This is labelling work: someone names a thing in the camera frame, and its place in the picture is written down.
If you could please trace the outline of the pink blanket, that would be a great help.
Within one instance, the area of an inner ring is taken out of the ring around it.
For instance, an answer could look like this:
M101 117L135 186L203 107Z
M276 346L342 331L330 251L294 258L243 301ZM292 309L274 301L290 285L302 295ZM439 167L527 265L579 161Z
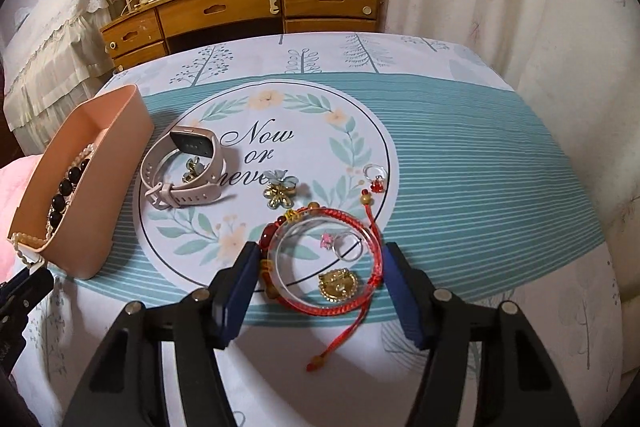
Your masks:
M18 203L23 197L40 155L15 159L0 169L0 282L8 281L14 273L16 254L9 242L9 228Z

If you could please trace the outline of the grey flower hair clip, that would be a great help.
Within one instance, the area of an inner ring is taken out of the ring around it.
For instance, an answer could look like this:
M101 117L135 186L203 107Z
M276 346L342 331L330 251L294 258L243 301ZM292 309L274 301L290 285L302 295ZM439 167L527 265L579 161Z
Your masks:
M295 191L298 179L292 174L288 174L286 170L266 170L262 173L262 176L267 180L269 185L280 186L285 190Z

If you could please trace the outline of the gold flower brooch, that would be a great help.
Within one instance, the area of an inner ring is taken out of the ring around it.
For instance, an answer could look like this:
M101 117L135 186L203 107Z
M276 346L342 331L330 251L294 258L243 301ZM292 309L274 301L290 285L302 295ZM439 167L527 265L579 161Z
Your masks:
M262 195L267 199L270 209L291 209L294 205L296 187L285 186L283 184L269 184L262 192Z

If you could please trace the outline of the patterned white teal tablecloth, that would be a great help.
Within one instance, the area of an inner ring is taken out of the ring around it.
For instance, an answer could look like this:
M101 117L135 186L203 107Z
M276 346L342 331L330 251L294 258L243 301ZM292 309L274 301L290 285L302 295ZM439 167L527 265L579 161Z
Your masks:
M364 217L410 265L472 303L512 300L597 426L622 373L620 294L599 219L570 161L525 102L471 50L382 34L274 36L171 55L114 76L163 134L204 127L227 147L219 202L156 210L130 187L113 247L88 281L58 275L32 312L17 389L40 424L62 421L125 303L175 303L231 265L277 213L264 173L299 181L299 204Z

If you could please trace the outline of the clear bangle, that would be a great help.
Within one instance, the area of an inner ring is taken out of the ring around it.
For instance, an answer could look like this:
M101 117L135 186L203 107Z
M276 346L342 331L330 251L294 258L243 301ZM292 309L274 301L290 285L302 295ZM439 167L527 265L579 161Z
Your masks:
M320 247L320 236L324 232L356 233L363 239L363 255L356 262L338 260L332 251ZM346 307L358 307L358 300L372 291L370 278L376 265L373 246L369 231L332 217L310 216L287 223L273 235L268 248L271 284L290 306L307 314L333 309L343 312ZM319 275L335 269L349 269L359 281L358 293L342 303L330 303L318 288Z

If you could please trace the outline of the white floral curtain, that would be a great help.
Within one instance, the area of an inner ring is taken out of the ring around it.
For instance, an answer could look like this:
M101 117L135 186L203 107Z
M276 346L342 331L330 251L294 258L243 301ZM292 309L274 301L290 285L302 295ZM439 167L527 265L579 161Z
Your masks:
M384 28L472 49L570 158L620 288L639 294L638 0L385 0Z

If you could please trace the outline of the white lace bed cover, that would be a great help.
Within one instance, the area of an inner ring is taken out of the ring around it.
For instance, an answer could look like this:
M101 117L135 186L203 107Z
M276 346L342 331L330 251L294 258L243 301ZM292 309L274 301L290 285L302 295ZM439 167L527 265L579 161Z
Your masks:
M101 29L124 0L39 0L2 54L3 114L26 155L39 154L68 114L113 72Z

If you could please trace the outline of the gold round pendant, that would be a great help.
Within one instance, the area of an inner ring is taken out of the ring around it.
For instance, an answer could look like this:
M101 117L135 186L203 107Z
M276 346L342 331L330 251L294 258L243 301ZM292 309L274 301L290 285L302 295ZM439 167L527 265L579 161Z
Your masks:
M342 303L358 293L359 281L349 269L335 269L319 275L318 288L330 303Z

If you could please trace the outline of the pink plastic tray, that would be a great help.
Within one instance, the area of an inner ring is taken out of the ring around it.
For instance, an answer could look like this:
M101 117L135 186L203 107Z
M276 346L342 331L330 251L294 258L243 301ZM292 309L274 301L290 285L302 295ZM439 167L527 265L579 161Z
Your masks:
M120 208L153 130L133 84L78 105L40 157L15 210L8 239L17 256L30 265L49 262L78 280L94 277L110 254ZM52 229L53 196L85 158L88 166Z

